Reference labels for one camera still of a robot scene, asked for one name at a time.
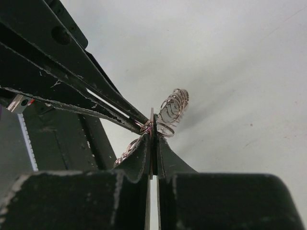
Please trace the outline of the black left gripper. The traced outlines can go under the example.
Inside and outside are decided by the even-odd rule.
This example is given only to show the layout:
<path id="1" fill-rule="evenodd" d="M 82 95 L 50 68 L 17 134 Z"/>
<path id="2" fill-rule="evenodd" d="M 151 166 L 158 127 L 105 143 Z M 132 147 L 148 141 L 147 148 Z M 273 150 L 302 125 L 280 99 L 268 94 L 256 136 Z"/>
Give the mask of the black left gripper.
<path id="1" fill-rule="evenodd" d="M 125 100 L 60 0 L 0 3 L 0 87 L 139 133 L 144 116 Z"/>

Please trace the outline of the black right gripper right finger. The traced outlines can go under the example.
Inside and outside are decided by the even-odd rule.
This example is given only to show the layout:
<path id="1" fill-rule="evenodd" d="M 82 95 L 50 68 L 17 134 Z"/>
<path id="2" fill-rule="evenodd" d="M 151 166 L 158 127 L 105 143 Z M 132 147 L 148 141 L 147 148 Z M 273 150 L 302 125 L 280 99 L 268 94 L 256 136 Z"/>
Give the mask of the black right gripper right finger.
<path id="1" fill-rule="evenodd" d="M 157 143 L 159 229 L 302 230 L 287 186 L 272 174 L 197 172 Z"/>

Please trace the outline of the large metal keyring blue handle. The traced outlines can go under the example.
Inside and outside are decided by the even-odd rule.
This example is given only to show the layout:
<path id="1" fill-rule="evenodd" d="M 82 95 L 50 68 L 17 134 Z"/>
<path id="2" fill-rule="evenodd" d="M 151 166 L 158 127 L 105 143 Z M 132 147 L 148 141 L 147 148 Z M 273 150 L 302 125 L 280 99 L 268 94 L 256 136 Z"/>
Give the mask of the large metal keyring blue handle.
<path id="1" fill-rule="evenodd" d="M 165 138 L 170 138 L 175 135 L 175 127 L 180 123 L 184 112 L 187 110 L 189 105 L 189 93 L 185 89 L 176 88 L 173 92 L 162 102 L 160 111 L 157 114 L 157 132 L 158 135 Z M 128 158 L 134 149 L 139 144 L 141 137 L 144 134 L 149 134 L 151 131 L 151 119 L 145 124 L 136 122 L 140 127 L 140 137 L 133 140 L 126 148 L 125 152 L 117 158 L 114 162 L 113 167 L 118 167 L 126 158 Z"/>

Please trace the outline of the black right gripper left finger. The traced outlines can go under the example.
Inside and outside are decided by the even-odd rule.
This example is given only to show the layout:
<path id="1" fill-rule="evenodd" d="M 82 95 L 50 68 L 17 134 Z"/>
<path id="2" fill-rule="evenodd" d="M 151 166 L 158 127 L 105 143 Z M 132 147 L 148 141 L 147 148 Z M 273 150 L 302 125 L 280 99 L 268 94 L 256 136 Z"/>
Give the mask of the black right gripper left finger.
<path id="1" fill-rule="evenodd" d="M 147 230 L 150 137 L 105 171 L 22 174 L 0 206 L 3 230 Z"/>

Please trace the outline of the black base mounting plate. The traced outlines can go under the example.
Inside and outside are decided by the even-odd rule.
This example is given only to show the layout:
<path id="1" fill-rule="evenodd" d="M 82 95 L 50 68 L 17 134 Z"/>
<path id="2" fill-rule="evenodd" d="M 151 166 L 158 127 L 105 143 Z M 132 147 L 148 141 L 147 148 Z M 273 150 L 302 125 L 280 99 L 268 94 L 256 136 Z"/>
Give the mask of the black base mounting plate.
<path id="1" fill-rule="evenodd" d="M 38 101 L 24 110 L 23 118 L 39 170 L 113 168 L 116 156 L 99 118 Z"/>

